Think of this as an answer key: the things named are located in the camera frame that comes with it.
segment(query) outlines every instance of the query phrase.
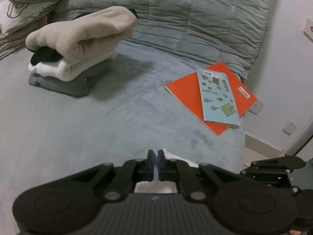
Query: dark gray folded garment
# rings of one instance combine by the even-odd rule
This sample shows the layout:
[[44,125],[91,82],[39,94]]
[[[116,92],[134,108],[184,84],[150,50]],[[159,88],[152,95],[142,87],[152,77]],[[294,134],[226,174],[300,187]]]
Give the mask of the dark gray folded garment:
[[81,97],[89,94],[90,88],[97,83],[110,69],[112,59],[107,59],[82,72],[72,81],[62,81],[54,77],[43,77],[37,73],[31,74],[28,83],[58,93]]

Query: beige folded sweater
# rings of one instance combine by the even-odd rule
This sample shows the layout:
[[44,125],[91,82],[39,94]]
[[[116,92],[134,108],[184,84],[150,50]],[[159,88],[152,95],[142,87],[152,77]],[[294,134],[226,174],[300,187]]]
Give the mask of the beige folded sweater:
[[136,24],[131,11],[113,6],[73,21],[46,25],[28,35],[26,46],[33,51],[50,47],[67,59],[81,61],[131,37]]

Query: orange book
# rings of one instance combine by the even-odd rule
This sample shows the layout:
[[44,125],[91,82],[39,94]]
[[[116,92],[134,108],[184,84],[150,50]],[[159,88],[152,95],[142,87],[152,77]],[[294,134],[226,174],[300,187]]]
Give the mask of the orange book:
[[[244,84],[241,83],[239,79],[237,79],[237,77],[224,63],[219,62],[215,65],[206,67],[205,69],[222,72],[227,75],[227,79],[230,83],[236,102],[239,117],[241,117],[257,100],[256,97],[244,86]],[[227,130],[228,126],[203,120],[200,88],[196,72],[165,85],[165,88],[216,135],[220,135],[222,132]]]

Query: light blue notebook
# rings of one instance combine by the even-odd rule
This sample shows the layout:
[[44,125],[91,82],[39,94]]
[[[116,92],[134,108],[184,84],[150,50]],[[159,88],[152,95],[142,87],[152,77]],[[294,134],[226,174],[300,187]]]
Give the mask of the light blue notebook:
[[239,115],[225,73],[197,68],[204,121],[239,127]]

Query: baseboard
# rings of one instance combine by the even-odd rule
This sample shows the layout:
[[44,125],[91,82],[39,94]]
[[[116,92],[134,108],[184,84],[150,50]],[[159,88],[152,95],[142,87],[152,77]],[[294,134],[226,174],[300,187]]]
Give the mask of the baseboard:
[[252,135],[248,135],[246,133],[246,141],[245,147],[260,153],[261,155],[265,155],[269,158],[275,158],[282,155],[282,152],[278,149],[254,138]]

